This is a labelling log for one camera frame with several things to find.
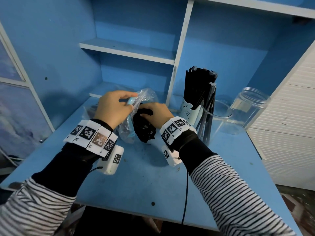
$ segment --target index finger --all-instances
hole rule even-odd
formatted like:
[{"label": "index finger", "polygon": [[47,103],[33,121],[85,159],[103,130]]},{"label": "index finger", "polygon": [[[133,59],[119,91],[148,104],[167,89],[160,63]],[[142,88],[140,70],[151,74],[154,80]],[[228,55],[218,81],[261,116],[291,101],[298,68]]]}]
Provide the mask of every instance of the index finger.
[{"label": "index finger", "polygon": [[137,97],[138,94],[135,92],[129,92],[124,90],[116,90],[112,92],[113,95],[117,96],[119,99],[121,98],[131,98],[131,97]]},{"label": "index finger", "polygon": [[138,107],[138,109],[146,108],[146,109],[151,109],[151,110],[153,111],[154,104],[155,104],[155,103],[144,103],[144,104],[141,104],[141,105]]}]

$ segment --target hand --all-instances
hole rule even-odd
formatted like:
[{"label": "hand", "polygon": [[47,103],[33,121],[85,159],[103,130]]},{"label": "hand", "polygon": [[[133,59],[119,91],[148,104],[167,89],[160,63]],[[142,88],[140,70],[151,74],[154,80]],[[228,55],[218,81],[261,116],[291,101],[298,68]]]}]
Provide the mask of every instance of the hand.
[{"label": "hand", "polygon": [[137,96],[137,93],[123,90],[106,93],[99,100],[94,118],[104,121],[112,129],[116,128],[127,118],[134,108],[132,105],[126,105],[126,102],[119,102],[119,99]]},{"label": "hand", "polygon": [[141,114],[141,117],[147,119],[154,127],[161,128],[171,118],[174,118],[173,114],[169,111],[164,103],[145,103],[139,106],[139,109],[146,108],[151,109],[153,115]]}]

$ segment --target black and white striped shirt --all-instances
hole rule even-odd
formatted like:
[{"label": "black and white striped shirt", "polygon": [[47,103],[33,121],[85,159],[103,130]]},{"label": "black and white striped shirt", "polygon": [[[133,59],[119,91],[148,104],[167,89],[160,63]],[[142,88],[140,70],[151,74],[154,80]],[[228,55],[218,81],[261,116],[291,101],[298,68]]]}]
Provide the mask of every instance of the black and white striped shirt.
[{"label": "black and white striped shirt", "polygon": [[[84,154],[91,155],[66,143],[43,171],[26,180],[1,208],[0,235],[53,235],[92,167],[78,158]],[[224,235],[296,235],[199,139],[185,144],[179,156]]]}]

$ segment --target cabinet door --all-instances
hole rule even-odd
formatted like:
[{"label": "cabinet door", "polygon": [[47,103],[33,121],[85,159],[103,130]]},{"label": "cabinet door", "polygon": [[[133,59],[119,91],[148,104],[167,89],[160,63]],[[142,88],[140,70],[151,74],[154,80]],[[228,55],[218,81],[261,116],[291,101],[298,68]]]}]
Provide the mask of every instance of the cabinet door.
[{"label": "cabinet door", "polygon": [[22,81],[8,53],[0,41],[0,77]]},{"label": "cabinet door", "polygon": [[0,147],[26,158],[51,134],[28,88],[0,83]]}]

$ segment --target left hand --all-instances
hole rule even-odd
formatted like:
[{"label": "left hand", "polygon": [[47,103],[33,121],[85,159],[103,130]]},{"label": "left hand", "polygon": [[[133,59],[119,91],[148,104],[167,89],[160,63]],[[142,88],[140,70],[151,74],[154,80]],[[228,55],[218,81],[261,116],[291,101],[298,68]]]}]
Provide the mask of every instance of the left hand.
[{"label": "left hand", "polygon": [[123,90],[106,93],[99,100],[94,118],[104,121],[112,129],[115,129],[127,118],[134,108],[132,105],[126,105],[126,102],[119,102],[119,99],[137,96],[137,93]]}]

